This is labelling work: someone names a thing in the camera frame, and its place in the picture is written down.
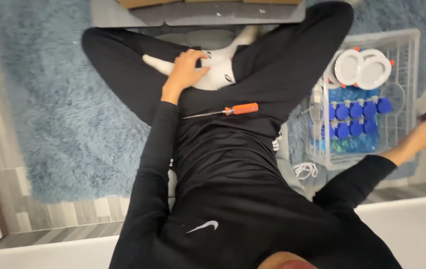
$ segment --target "white swoosh logo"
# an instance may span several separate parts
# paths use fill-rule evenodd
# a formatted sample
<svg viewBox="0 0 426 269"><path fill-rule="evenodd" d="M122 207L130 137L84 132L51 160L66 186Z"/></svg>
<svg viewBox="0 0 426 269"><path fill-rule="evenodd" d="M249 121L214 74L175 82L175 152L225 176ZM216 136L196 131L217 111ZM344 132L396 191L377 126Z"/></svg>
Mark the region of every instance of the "white swoosh logo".
<svg viewBox="0 0 426 269"><path fill-rule="evenodd" d="M194 231L196 231L196 230L199 230L199 229L203 229L203 228L208 227L208 226L210 226L210 225L214 226L214 230L215 230L215 231L216 231L216 228L218 228L218 222L217 222L217 221L208 221L208 222L206 222L205 224L203 224L203 225L201 225L201 226L198 226L198 227L196 227L195 229L193 229L193 230L191 230L191 231L187 232L187 234L189 234L189 233L191 233L191 232L194 232Z"/></svg>

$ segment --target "black sweatpants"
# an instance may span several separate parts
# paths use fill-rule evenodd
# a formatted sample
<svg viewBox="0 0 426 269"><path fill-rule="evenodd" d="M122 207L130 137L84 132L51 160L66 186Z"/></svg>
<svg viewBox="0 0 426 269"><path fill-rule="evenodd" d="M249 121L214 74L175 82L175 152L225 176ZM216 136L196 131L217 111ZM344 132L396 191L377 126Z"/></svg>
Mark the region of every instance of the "black sweatpants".
<svg viewBox="0 0 426 269"><path fill-rule="evenodd" d="M236 84L212 91L185 89L179 102L180 115L257 102L259 111L254 113L257 120L245 121L247 129L275 137L289 113L322 75L352 20L353 10L347 3L332 1L308 8L302 23L283 24L236 51L233 58ZM189 49L148 35L107 28L88 29L82 45L112 91L148 125L168 77L145 64L142 55L174 62L180 52ZM187 130L187 125L201 120L204 119L181 121L180 128Z"/></svg>

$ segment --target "plastic storage bin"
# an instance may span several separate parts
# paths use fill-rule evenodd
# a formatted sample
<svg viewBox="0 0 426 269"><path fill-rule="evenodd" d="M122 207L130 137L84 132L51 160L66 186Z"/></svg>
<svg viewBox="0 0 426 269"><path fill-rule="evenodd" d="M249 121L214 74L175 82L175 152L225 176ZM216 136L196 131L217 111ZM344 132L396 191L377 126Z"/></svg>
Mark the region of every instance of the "plastic storage bin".
<svg viewBox="0 0 426 269"><path fill-rule="evenodd" d="M376 147L374 154L383 152L397 144L401 137L405 136L416 125L416 112L414 100L417 98L417 73L419 64L419 38L418 29L405 29L398 31L381 32L374 34L349 35L341 45L341 49L375 48L382 51L385 56L394 60L392 73L387 82L379 87L379 98L387 97L392 109L389 113L377 113L377 125L367 125L367 131L377 129ZM312 120L309 133L321 130L322 135L309 136L306 147L307 156L314 162L324 165L329 170L345 169L360 161L366 154L341 154L331 150L333 136L329 132L329 89L327 83L322 88L321 107L323 108L320 120ZM389 110L389 104L380 109Z"/></svg>

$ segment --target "rug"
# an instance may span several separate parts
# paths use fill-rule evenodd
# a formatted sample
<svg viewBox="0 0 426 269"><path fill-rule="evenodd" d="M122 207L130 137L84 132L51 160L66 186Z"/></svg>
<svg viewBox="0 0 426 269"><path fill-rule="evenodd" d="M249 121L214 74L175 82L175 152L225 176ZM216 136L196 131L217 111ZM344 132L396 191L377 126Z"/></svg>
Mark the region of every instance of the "rug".
<svg viewBox="0 0 426 269"><path fill-rule="evenodd" d="M355 9L351 34L421 30L422 92L426 0L350 2ZM90 0L0 0L4 84L32 194L41 202L128 196L149 132L85 58L80 37L89 26ZM288 125L292 160L306 161L304 119L291 118ZM413 171L402 168L398 177ZM305 184L324 184L336 173L320 168L319 177Z"/></svg>

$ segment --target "white cable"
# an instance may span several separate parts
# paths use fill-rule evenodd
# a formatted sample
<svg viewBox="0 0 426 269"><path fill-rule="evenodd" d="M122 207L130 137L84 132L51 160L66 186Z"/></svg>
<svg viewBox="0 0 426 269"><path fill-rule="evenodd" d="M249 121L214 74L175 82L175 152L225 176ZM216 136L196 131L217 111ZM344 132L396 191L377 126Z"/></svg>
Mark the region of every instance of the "white cable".
<svg viewBox="0 0 426 269"><path fill-rule="evenodd" d="M317 167L314 163L305 162L300 163L298 165L293 166L294 173L296 173L296 177L298 180L305 180L309 176L312 176L313 178L317 177ZM304 171L307 171L307 175L305 177L300 177L300 174Z"/></svg>

